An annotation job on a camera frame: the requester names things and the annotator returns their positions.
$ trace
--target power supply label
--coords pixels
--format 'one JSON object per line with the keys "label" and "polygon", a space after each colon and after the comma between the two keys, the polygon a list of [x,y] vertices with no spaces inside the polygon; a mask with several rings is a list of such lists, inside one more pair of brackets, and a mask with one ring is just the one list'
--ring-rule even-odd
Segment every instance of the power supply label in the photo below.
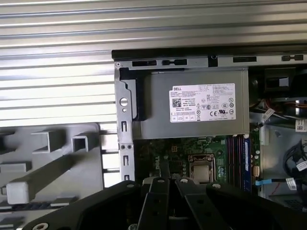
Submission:
{"label": "power supply label", "polygon": [[235,84],[173,86],[169,108],[171,122],[235,120]]}

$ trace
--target barcode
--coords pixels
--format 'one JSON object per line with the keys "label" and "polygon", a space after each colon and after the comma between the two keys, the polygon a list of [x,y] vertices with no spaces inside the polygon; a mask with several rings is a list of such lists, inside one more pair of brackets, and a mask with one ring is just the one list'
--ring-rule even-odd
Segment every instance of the barcode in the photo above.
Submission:
{"label": "barcode", "polygon": [[180,108],[181,107],[181,98],[173,99],[173,108]]}

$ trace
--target motherboard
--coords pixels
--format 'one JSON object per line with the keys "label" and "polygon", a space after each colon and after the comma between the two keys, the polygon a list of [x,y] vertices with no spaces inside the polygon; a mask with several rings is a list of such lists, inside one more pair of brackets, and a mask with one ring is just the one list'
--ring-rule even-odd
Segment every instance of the motherboard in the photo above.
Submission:
{"label": "motherboard", "polygon": [[141,140],[135,152],[136,176],[148,171],[150,176],[159,176],[160,161],[168,160],[172,178],[226,182],[225,136]]}
{"label": "motherboard", "polygon": [[173,179],[189,177],[200,184],[229,183],[251,192],[260,176],[259,132],[250,135],[139,140],[135,145],[136,181],[160,176],[168,161]]}

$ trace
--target white sticker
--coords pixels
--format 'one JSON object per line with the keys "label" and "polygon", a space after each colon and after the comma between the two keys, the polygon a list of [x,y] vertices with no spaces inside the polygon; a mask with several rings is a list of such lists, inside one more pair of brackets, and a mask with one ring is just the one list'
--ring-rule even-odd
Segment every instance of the white sticker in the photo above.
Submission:
{"label": "white sticker", "polygon": [[296,183],[294,178],[287,178],[286,181],[290,190],[296,190]]}
{"label": "white sticker", "polygon": [[303,171],[304,169],[307,169],[307,161],[303,161],[299,163],[296,167],[299,171]]}
{"label": "white sticker", "polygon": [[173,86],[169,106],[171,122],[235,120],[235,84]]}
{"label": "white sticker", "polygon": [[275,113],[275,110],[268,109],[263,115],[262,115],[262,122],[266,122],[273,114]]}
{"label": "white sticker", "polygon": [[307,119],[296,120],[295,121],[295,131],[296,132],[307,132]]}

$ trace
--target connector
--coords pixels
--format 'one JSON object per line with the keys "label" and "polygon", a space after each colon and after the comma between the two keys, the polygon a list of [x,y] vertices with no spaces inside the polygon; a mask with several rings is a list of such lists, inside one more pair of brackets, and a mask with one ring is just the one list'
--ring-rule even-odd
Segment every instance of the connector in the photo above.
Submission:
{"label": "connector", "polygon": [[259,166],[254,166],[253,167],[253,176],[259,177],[260,176],[260,167]]}

